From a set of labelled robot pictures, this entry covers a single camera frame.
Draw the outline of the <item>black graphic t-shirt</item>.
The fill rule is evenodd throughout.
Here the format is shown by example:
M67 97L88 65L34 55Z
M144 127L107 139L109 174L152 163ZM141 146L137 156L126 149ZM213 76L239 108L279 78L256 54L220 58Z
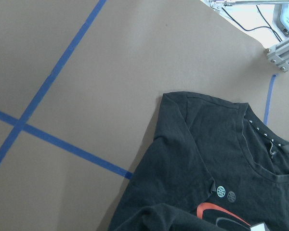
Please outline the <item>black graphic t-shirt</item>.
M289 231L289 141L247 103L162 96L152 144L111 231Z

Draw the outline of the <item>aluminium frame post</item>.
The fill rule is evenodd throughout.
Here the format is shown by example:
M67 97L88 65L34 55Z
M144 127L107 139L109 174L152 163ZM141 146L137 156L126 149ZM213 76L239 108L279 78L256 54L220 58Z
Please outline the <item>aluminium frame post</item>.
M289 38L266 50L268 61L276 65L281 71L289 71Z

